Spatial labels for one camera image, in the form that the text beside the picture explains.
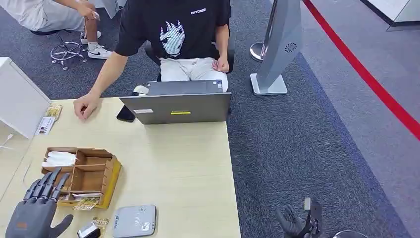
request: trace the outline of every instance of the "wooden compartment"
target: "wooden compartment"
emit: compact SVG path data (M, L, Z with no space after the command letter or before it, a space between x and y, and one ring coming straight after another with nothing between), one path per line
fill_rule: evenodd
M118 180L121 164L117 158L106 150L88 148L49 147L46 152L61 151L76 155L75 166L62 167L57 182L65 173L70 173L61 194L69 195L68 200L58 202L59 206L74 206L78 201L72 194L100 193L97 208L108 208ZM56 167L43 167L42 173L54 171Z

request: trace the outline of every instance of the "robotic hand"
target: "robotic hand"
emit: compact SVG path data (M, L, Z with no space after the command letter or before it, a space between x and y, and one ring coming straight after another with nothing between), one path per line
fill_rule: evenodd
M305 199L305 210L308 211L305 225L301 218L295 215L292 206L286 204L286 215L280 209L276 210L276 218L284 231L284 238L318 238L322 233L322 207L311 200Z
M67 215L56 227L51 228L57 200L70 174L64 174L56 187L55 180L61 168L48 172L42 179L32 183L25 197L13 212L6 230L6 238L57 238L73 220Z

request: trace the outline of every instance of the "laptop lid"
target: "laptop lid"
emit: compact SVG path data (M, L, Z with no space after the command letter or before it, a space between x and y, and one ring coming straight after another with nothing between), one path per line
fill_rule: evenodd
M143 124L226 121L231 93L121 97Z

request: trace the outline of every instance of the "red line on floor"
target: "red line on floor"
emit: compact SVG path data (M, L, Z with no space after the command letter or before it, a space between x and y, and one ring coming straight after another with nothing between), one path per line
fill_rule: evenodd
M346 44L340 39L337 33L334 32L334 30L317 10L314 4L312 4L310 0L304 0L303 2L312 13L316 21L321 25L323 30L329 36L329 38L333 41L341 54L359 74L359 76L366 82L366 84L380 98L380 100L391 110L391 112L407 127L407 129L410 130L418 140L420 140L420 123L417 122L416 119L414 119L371 75L371 73L363 66L363 64L350 51Z

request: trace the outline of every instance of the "office chair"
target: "office chair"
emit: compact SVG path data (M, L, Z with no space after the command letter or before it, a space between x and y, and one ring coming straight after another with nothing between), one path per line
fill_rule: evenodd
M44 31L30 31L30 32L32 32L33 34L37 36L48 36L52 34L55 34L57 36L57 38L60 40L60 44L54 47L50 51L50 56L52 59L52 63L57 63L58 61L61 63L61 65L63 66L63 70L68 70L68 67L64 64L64 61L69 60L73 57L78 56L82 58L82 62L87 62L87 59L85 59L85 57L80 53L82 51L82 46L76 42L63 41L63 39L59 35L60 31L62 30L54 30L54 31L47 31L47 32L44 32Z
M227 47L227 61L229 63L229 71L227 73L230 73L230 72L233 71L233 65L234 65L234 62L235 62L235 43L236 43L236 34L234 32L231 32L230 28L229 28L229 44L228 44L228 47ZM146 47L147 56L151 60L153 60L153 62L155 62L157 65L160 66L160 59L153 52L153 47L152 47L152 44L150 43L150 41L146 41L145 47ZM218 59L220 57L219 51L216 49L215 39L212 42L211 57L213 59ZM159 75L157 77L158 82L161 81L161 76L162 75L159 73Z

